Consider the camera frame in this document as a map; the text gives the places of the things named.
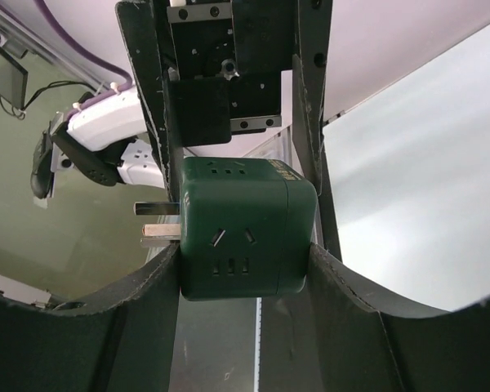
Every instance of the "white cable tie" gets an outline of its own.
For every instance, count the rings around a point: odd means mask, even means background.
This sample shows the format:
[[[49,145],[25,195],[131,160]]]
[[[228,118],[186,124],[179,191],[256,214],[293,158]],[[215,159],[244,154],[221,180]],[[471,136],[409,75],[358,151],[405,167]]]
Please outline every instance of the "white cable tie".
[[[104,82],[102,82],[95,91],[95,96],[101,93],[101,89],[104,88]]]
[[[120,95],[120,90],[118,89],[119,85],[116,82],[111,82],[110,87],[112,90],[114,90],[114,92],[116,92],[117,96]]]

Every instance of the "monitor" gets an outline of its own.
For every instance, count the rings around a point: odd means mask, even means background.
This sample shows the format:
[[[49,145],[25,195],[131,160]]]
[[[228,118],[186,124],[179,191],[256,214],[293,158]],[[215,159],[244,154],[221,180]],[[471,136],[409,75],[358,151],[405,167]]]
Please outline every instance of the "monitor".
[[[27,74],[27,70],[0,47],[0,96],[14,108],[24,108]]]

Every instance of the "black cable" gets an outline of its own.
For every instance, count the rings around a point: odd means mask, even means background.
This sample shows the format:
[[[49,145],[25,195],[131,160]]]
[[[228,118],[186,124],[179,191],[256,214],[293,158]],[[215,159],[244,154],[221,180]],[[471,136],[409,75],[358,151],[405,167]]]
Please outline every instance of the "black cable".
[[[3,98],[2,96],[0,96],[0,107],[2,108],[2,110],[4,112],[6,112],[8,115],[10,115],[11,117],[14,117],[16,118],[17,120],[24,120],[25,119],[25,113],[16,113],[15,112],[15,108],[13,107],[13,105],[11,105],[11,111],[7,110],[6,106],[3,104]]]
[[[33,96],[31,96],[31,98],[27,101],[27,104],[24,105],[24,107],[22,108],[22,111],[25,111],[43,92],[45,92],[47,90],[51,90],[52,88],[59,88],[59,87],[65,87],[65,86],[76,86],[76,85],[85,86],[85,87],[91,89],[92,91],[95,90],[94,88],[92,88],[92,86],[89,83],[85,83],[85,82],[74,82],[74,81],[70,81],[70,80],[59,80],[56,82],[51,82],[47,86],[37,89],[34,92]]]
[[[4,112],[6,112],[8,115],[10,115],[11,117],[14,117],[20,121],[24,120],[25,119],[25,110],[45,91],[47,90],[51,90],[52,88],[59,88],[59,87],[65,87],[65,86],[76,86],[76,85],[80,85],[80,86],[85,86],[89,89],[91,89],[92,91],[94,91],[95,89],[92,88],[92,86],[89,84],[89,83],[85,83],[85,82],[75,82],[75,81],[72,81],[72,80],[58,80],[56,82],[51,82],[49,83],[47,86],[45,87],[42,87],[42,88],[39,88],[37,89],[33,96],[31,96],[31,98],[27,101],[27,104],[24,105],[24,107],[21,109],[21,111],[19,113],[16,112],[16,108],[11,105],[11,111],[10,110],[7,110],[6,106],[4,105],[4,102],[3,102],[3,98],[2,96],[0,96],[0,107],[2,108],[2,110]]]

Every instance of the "socket holes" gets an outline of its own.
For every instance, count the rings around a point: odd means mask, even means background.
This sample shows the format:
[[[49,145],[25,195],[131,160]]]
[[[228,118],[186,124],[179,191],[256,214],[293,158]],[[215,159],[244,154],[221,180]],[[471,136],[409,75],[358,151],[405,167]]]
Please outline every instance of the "socket holes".
[[[247,237],[247,240],[251,245],[254,245],[256,243],[256,239],[252,235],[252,231],[250,229],[245,229],[245,236]]]
[[[236,261],[234,259],[229,259],[229,265],[227,266],[227,274],[234,275],[236,272]]]
[[[243,275],[248,275],[248,266],[249,266],[248,257],[245,257],[245,260],[243,261],[243,267],[242,267]]]
[[[220,276],[220,261],[216,261],[214,263],[214,267],[212,268],[212,276]]]
[[[216,247],[218,245],[218,242],[220,242],[221,238],[224,236],[224,234],[225,234],[225,230],[218,229],[218,232],[214,234],[214,237],[212,237],[211,245],[213,247]]]

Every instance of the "floor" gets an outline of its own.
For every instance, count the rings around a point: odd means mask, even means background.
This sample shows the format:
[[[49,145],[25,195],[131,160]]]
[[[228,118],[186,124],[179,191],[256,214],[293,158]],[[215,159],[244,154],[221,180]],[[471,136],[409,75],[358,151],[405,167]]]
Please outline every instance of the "floor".
[[[69,76],[35,55],[27,98]],[[154,218],[132,214],[135,201],[163,200],[161,189],[94,184],[78,171],[59,174],[47,208],[33,202],[29,186],[33,150],[57,111],[68,109],[82,87],[46,91],[21,122],[0,109],[0,274],[64,298],[76,298],[145,263],[141,226]]]

